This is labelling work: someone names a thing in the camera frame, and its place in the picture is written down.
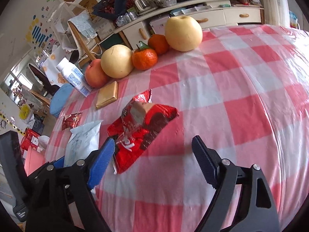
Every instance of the red apple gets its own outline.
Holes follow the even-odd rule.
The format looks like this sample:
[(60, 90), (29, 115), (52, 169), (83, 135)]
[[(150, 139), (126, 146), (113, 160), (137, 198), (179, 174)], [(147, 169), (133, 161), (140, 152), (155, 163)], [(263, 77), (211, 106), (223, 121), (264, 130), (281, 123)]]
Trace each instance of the red apple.
[(93, 88), (101, 88), (107, 84), (110, 77), (105, 74), (101, 67), (101, 59), (93, 60), (85, 71), (87, 83)]

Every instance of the red candy wrapper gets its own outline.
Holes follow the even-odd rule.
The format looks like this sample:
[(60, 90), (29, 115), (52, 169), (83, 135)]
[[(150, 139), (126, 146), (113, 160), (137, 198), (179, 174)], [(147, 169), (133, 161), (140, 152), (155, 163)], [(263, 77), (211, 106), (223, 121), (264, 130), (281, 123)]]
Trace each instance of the red candy wrapper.
[(116, 141), (115, 171), (126, 171), (176, 116), (176, 108), (151, 102), (151, 90), (132, 98), (120, 118), (107, 129)]
[(75, 128), (78, 126), (81, 118), (81, 113), (65, 115), (62, 121), (62, 131), (67, 128)]

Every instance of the wooden drawer handle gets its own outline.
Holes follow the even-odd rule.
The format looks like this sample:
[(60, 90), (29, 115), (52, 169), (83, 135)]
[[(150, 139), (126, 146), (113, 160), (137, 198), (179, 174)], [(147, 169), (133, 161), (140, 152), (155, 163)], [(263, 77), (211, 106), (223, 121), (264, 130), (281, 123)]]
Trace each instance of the wooden drawer handle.
[(247, 18), (247, 17), (249, 17), (250, 15), (249, 14), (240, 14), (239, 15), (241, 18)]
[(202, 23), (202, 22), (208, 22), (209, 19), (208, 18), (204, 18), (204, 19), (201, 19), (201, 20), (196, 20), (198, 23)]
[(140, 28), (138, 31), (139, 31), (139, 33), (141, 34), (142, 38), (143, 38), (144, 40), (147, 40), (147, 37), (146, 37), (146, 35), (145, 35), (143, 29)]

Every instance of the checkered tablecloth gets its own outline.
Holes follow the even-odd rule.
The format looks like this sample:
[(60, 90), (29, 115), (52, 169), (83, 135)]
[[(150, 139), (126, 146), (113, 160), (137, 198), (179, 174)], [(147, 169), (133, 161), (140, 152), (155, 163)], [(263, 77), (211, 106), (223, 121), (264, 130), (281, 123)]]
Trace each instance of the checkered tablecloth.
[[(118, 101), (96, 111), (97, 90), (74, 91), (50, 138), (46, 160), (64, 156), (70, 137), (65, 114), (107, 127), (130, 99), (153, 89), (154, 103), (179, 117), (123, 174), (110, 164), (97, 188), (98, 207), (113, 232), (194, 231), (213, 197), (191, 150), (200, 135), (209, 148), (238, 166), (259, 164), (272, 190), (281, 229), (309, 192), (309, 37), (278, 26), (218, 27), (203, 32), (199, 48), (160, 56), (158, 64), (120, 80)], [(240, 188), (226, 220), (231, 223)]]

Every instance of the white curtain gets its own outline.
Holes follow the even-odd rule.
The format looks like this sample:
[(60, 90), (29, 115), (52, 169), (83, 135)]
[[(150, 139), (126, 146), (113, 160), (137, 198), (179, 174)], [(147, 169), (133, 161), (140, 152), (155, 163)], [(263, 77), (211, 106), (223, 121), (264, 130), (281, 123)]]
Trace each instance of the white curtain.
[(265, 23), (289, 27), (289, 6), (287, 0), (262, 0)]

